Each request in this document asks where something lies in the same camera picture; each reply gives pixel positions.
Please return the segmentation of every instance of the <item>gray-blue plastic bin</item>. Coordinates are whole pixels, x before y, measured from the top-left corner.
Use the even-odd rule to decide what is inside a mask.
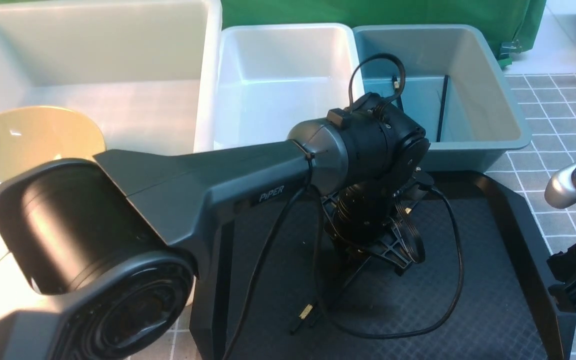
[[[370,25],[353,30],[359,61],[390,53],[405,65],[403,109],[431,141],[424,170],[484,172],[507,150],[530,143],[526,118],[479,30],[467,25]],[[398,75],[394,64],[374,60],[362,66],[361,75],[366,92],[393,94],[393,75]]]

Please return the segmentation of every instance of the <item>tiled surface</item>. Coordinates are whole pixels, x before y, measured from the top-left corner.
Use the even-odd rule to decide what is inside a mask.
[[[528,200],[551,253],[566,251],[576,243],[576,205],[555,209],[544,200],[544,189],[555,171],[576,162],[576,74],[507,80],[532,129],[532,146],[506,153],[487,174]]]

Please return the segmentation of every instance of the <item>black cylindrical joint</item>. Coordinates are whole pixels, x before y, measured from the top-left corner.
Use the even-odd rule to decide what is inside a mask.
[[[46,171],[25,187],[20,205],[42,293],[74,291],[132,256],[165,248],[98,166]]]

